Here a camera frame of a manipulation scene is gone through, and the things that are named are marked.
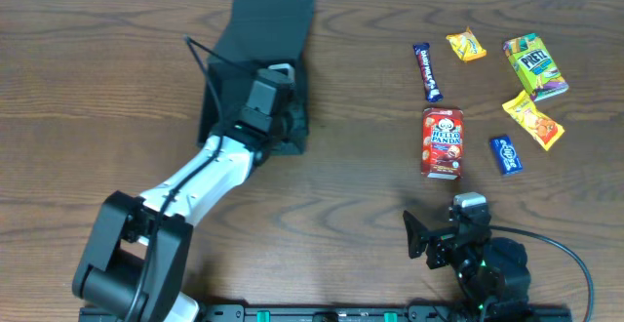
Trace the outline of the black gift box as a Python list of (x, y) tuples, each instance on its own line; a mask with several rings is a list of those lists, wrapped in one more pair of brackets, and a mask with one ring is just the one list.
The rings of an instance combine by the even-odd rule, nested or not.
[(304, 49), (315, 14), (316, 0), (233, 0), (228, 24), (214, 48), (200, 60), (205, 88), (197, 143), (213, 135), (244, 144), (256, 157), (297, 155), (304, 149), (264, 147), (256, 133), (237, 124), (239, 110), (247, 100), (256, 72), (271, 64), (289, 63), (298, 86), (308, 76)]

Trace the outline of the red Hello Panda box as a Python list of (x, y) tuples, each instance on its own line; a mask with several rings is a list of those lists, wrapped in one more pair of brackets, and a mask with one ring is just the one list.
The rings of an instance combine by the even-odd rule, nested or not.
[(464, 124), (460, 109), (429, 107), (423, 110), (421, 174), (454, 181), (461, 177)]

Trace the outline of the Dairy Milk chocolate bar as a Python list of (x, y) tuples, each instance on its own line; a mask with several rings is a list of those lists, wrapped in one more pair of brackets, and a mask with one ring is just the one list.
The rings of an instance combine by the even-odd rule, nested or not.
[(439, 85), (433, 74), (430, 56), (430, 44), (426, 42), (416, 43), (412, 47), (423, 80), (426, 99), (429, 102), (441, 101), (444, 96), (440, 92)]

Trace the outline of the green Pretz box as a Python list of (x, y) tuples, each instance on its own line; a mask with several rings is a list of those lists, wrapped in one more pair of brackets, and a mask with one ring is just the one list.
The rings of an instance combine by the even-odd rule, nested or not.
[(526, 34), (507, 40), (504, 54), (533, 101), (542, 101), (569, 88), (540, 36)]

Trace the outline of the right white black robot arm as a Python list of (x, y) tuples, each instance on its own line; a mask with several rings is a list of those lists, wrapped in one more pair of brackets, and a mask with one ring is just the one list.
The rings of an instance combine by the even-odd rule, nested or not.
[(405, 211), (409, 257), (426, 257), (431, 269), (450, 266), (466, 298), (466, 309), (480, 321), (527, 321), (530, 273), (525, 247), (491, 234), (488, 205), (449, 210), (452, 225), (429, 229)]

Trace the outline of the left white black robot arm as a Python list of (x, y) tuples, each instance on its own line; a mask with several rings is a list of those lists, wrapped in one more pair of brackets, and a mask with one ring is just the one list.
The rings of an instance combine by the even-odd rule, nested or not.
[(306, 94), (288, 63), (259, 69), (232, 117), (221, 116), (199, 153), (159, 185), (101, 204), (72, 293), (111, 321), (198, 321), (181, 291), (194, 227), (272, 152), (305, 137)]

